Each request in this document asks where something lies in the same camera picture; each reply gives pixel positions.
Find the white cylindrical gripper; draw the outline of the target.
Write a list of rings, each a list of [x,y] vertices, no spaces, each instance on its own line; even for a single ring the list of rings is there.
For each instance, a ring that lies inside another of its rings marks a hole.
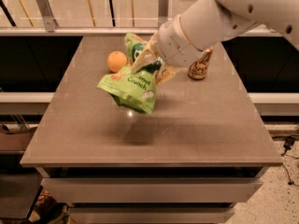
[[[158,86],[169,81],[181,71],[173,66],[189,66],[202,56],[206,48],[206,42],[202,41],[205,30],[205,22],[190,16],[177,15],[163,24],[158,33],[150,38],[134,61],[131,73],[135,74],[141,68],[154,63],[160,55],[165,63],[153,73],[154,84]]]

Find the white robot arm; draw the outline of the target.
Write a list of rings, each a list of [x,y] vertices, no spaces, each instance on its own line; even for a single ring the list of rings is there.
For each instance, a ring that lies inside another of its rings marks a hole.
[[[162,24],[134,61],[134,74],[161,58],[189,66],[215,44],[264,24],[299,49],[299,0],[197,0]]]

